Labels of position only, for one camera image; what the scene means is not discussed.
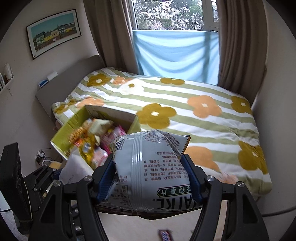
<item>tree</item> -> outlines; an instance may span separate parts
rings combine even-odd
[[[200,0],[134,0],[138,29],[203,30]]]

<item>blue cloth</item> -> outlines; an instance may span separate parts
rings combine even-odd
[[[216,85],[218,33],[191,30],[134,30],[140,74]]]

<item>framed picture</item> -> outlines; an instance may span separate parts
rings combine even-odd
[[[60,12],[27,27],[33,59],[73,38],[81,36],[76,10]]]

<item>gray headboard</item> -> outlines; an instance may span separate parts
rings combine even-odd
[[[74,90],[78,83],[90,72],[104,68],[99,55],[83,59],[74,64],[40,89],[36,97],[45,109],[48,116],[55,121],[51,105],[62,102]]]

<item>floral bedspread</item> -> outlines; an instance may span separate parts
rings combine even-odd
[[[189,134],[185,153],[207,175],[227,183],[243,181],[253,195],[271,190],[250,105],[238,94],[205,83],[103,68],[84,77],[52,110],[63,125],[84,105],[134,113],[143,131]]]

